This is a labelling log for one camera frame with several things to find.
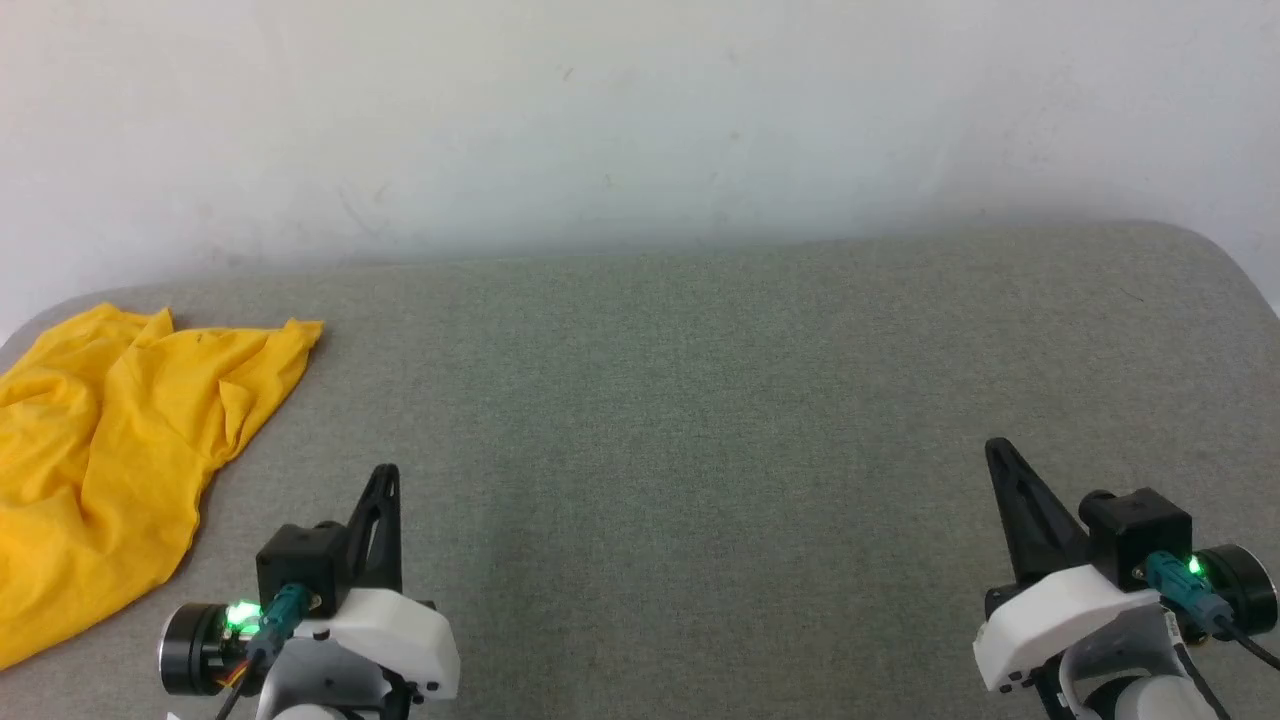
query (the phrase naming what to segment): yellow cloth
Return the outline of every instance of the yellow cloth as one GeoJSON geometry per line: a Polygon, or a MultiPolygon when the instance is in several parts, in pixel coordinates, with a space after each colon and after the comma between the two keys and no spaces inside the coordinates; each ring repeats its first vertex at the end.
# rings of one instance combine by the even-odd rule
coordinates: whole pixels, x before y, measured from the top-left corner
{"type": "Polygon", "coordinates": [[[169,579],[200,495],[307,366],[321,323],[174,332],[100,305],[0,377],[0,669],[169,579]]]}

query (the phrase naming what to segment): green light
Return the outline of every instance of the green light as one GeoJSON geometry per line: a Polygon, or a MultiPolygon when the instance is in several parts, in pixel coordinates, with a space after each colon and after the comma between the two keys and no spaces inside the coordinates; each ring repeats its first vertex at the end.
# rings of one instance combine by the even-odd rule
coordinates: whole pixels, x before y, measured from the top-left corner
{"type": "Polygon", "coordinates": [[[251,620],[253,618],[260,618],[261,615],[262,615],[262,606],[253,605],[252,602],[250,602],[247,600],[242,600],[242,601],[237,602],[236,605],[230,605],[230,606],[227,607],[227,626],[228,628],[239,628],[241,625],[243,625],[248,620],[251,620]]]}

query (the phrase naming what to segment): gray surface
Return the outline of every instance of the gray surface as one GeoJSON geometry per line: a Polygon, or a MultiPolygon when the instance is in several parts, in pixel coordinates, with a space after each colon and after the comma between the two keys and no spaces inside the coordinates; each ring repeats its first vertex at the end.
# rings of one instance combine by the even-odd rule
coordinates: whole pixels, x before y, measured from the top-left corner
{"type": "MultiPolygon", "coordinates": [[[[993,434],[1071,506],[1152,484],[1203,544],[1280,568],[1280,324],[1225,255],[1165,225],[105,297],[184,327],[328,331],[214,483],[187,566],[0,674],[6,717],[211,716],[161,693],[161,621],[251,596],[271,530],[346,518],[380,461],[406,482],[406,589],[439,602],[463,656],[435,717],[1039,717],[983,693],[969,651],[983,588],[1009,580],[993,434]]],[[[96,299],[41,315],[0,366],[96,299]]],[[[1238,720],[1274,716],[1272,671],[1229,647],[1197,659],[1238,720]]]]}

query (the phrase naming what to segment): robotic arm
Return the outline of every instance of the robotic arm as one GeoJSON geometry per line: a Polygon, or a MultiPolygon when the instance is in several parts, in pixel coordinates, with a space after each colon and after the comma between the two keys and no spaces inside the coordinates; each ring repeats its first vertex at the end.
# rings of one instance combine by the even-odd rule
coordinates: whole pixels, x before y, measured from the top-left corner
{"type": "Polygon", "coordinates": [[[187,603],[165,624],[170,694],[259,696],[257,720],[404,720],[457,696],[449,621],[404,597],[399,471],[379,465],[346,525],[283,525],[257,553],[259,603],[187,603]]]}
{"type": "Polygon", "coordinates": [[[987,689],[1034,689],[1050,720],[1229,720],[1187,646],[1212,635],[1271,657],[1248,639],[1276,625],[1257,559],[1193,551],[1190,515],[1151,488],[1085,496],[1085,534],[1007,439],[987,442],[987,465],[1015,579],[987,591],[973,643],[987,689]]]}

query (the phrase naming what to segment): white wall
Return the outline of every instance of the white wall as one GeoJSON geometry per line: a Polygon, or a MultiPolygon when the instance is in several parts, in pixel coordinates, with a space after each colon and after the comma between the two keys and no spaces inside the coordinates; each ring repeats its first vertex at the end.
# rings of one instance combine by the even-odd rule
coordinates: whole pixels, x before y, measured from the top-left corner
{"type": "Polygon", "coordinates": [[[1088,218],[1280,301],[1280,1],[0,3],[0,337],[252,265],[1088,218]]]}

